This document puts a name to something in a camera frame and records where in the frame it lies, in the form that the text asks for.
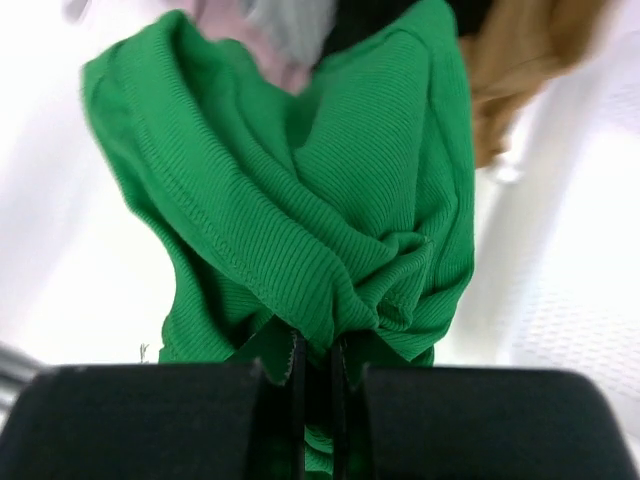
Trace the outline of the mauve pink tank top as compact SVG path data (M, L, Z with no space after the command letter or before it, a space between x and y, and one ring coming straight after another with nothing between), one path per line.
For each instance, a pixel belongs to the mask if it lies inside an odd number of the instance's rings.
M247 19L240 1L187 1L185 9L208 40L239 42L269 83L289 93L298 93L307 85L309 68L280 53L267 35Z

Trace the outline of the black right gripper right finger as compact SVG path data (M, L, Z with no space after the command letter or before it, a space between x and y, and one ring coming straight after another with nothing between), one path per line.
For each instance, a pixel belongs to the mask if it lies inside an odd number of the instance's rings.
M337 479L635 479L613 411L566 370L415 367L378 337L331 351Z

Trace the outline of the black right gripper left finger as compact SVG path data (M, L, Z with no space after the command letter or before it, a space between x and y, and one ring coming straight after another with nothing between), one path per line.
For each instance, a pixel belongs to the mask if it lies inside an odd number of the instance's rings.
M38 374L1 435L5 479L300 479L301 335L268 327L224 363Z

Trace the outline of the green tank top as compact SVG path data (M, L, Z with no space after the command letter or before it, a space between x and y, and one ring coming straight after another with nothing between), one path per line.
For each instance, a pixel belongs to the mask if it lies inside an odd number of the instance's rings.
M89 61L82 89L175 270L161 362L225 361L279 318L317 368L361 330L432 364L474 269L471 101L445 2L325 59L296 95L179 11Z

